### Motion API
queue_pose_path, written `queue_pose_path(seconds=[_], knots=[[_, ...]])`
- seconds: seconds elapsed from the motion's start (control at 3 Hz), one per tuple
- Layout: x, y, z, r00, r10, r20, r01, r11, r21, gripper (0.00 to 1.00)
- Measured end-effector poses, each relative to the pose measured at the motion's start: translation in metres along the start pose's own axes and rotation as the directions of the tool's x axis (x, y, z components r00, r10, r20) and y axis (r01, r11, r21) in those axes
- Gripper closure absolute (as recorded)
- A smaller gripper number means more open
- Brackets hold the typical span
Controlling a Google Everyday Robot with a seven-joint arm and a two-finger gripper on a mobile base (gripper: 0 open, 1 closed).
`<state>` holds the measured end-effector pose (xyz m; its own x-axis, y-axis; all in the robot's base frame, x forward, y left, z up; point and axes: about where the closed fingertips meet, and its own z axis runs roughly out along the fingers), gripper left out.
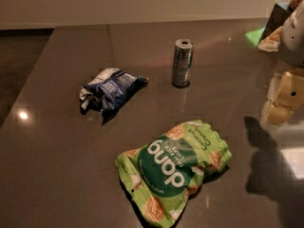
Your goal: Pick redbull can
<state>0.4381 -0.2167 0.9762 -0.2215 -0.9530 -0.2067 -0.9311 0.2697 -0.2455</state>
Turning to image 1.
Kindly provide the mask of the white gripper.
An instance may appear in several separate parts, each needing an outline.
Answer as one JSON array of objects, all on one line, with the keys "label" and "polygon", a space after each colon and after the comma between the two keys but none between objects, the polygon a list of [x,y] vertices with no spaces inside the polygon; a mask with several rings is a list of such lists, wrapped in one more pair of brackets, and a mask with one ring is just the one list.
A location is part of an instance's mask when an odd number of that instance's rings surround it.
[{"label": "white gripper", "polygon": [[[280,35],[282,60],[294,67],[304,67],[304,1],[284,22]],[[284,124],[304,104],[304,71],[275,73],[267,94],[265,120]]]}]

